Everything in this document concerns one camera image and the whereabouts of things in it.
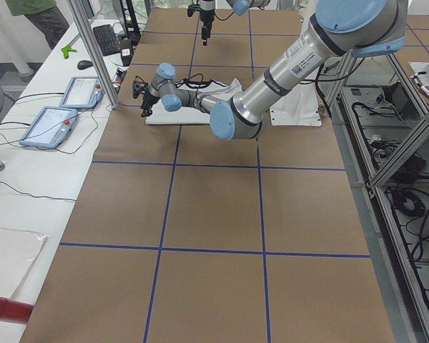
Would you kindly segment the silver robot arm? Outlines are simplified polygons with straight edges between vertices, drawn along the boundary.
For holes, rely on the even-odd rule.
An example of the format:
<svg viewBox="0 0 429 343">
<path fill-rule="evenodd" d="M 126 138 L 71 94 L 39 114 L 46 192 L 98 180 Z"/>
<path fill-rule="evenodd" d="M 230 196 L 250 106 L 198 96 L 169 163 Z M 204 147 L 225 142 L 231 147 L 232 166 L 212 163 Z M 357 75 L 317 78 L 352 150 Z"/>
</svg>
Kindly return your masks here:
<svg viewBox="0 0 429 343">
<path fill-rule="evenodd" d="M 326 60 L 351 51 L 354 57 L 397 52 L 405 42 L 406 1 L 319 1 L 308 28 L 245 91 L 227 101 L 177 87 L 169 63 L 157 67 L 149 82 L 135 80 L 132 96 L 142 96 L 142 116 L 161 102 L 166 111 L 192 107 L 209 114 L 219 139 L 254 139 L 265 129 L 263 116 Z"/>
<path fill-rule="evenodd" d="M 192 17 L 196 12 L 199 13 L 199 20 L 202 22 L 202 45 L 206 46 L 208 39 L 211 37 L 212 25 L 215 19 L 225 21 L 233 14 L 238 16 L 243 15 L 251 8 L 264 9 L 269 2 L 266 0 L 227 1 L 232 9 L 232 13 L 228 17 L 221 19 L 215 12 L 215 0 L 192 1 L 187 7 L 187 16 Z"/>
</svg>

